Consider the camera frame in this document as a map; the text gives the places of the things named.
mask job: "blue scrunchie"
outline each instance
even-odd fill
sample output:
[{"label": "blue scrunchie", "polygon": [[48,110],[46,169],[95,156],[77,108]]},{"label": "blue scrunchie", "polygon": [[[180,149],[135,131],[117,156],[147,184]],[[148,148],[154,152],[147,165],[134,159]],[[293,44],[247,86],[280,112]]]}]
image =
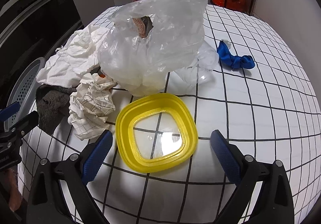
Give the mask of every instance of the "blue scrunchie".
[{"label": "blue scrunchie", "polygon": [[240,67],[245,69],[252,69],[253,67],[255,67],[252,56],[241,57],[231,55],[229,48],[223,41],[220,41],[219,47],[217,48],[217,53],[219,54],[220,60],[232,69],[239,69]]}]

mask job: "white wall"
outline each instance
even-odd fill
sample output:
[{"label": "white wall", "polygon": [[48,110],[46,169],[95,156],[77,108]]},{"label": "white wall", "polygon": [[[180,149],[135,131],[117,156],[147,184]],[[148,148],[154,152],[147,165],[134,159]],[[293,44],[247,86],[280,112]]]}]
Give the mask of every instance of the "white wall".
[{"label": "white wall", "polygon": [[321,8],[316,0],[257,0],[254,16],[269,23],[290,47],[321,104]]}]

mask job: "blue gripper pad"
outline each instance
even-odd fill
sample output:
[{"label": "blue gripper pad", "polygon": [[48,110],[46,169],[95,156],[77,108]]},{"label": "blue gripper pad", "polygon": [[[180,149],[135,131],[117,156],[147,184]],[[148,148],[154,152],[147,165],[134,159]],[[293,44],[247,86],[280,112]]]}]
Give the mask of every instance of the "blue gripper pad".
[{"label": "blue gripper pad", "polygon": [[15,113],[19,112],[19,110],[20,110],[19,102],[14,102],[10,104],[8,107],[0,111],[0,121],[4,122],[5,120],[13,116]]},{"label": "blue gripper pad", "polygon": [[211,134],[211,146],[230,182],[241,183],[241,167],[229,149],[229,145],[219,130]]},{"label": "blue gripper pad", "polygon": [[85,186],[95,179],[112,145],[113,134],[107,131],[83,164],[81,180]]}]

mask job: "person's foot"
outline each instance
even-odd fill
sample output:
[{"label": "person's foot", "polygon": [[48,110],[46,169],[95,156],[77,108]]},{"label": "person's foot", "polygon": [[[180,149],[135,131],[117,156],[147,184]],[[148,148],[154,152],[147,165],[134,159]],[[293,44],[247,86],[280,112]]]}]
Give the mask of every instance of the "person's foot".
[{"label": "person's foot", "polygon": [[19,209],[19,207],[21,205],[22,196],[19,192],[19,189],[17,186],[16,175],[13,172],[13,170],[8,169],[6,174],[7,174],[8,180],[9,180],[9,184],[10,184],[9,207],[10,207],[10,210],[15,212],[17,209]]}]

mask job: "orange object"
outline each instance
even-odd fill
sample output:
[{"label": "orange object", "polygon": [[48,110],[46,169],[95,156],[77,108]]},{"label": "orange object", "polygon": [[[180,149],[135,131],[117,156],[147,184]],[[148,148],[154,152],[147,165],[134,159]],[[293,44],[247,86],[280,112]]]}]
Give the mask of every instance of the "orange object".
[{"label": "orange object", "polygon": [[[212,0],[215,5],[224,7],[225,0]],[[245,0],[227,0],[226,7],[231,10],[245,12],[246,1]]]}]

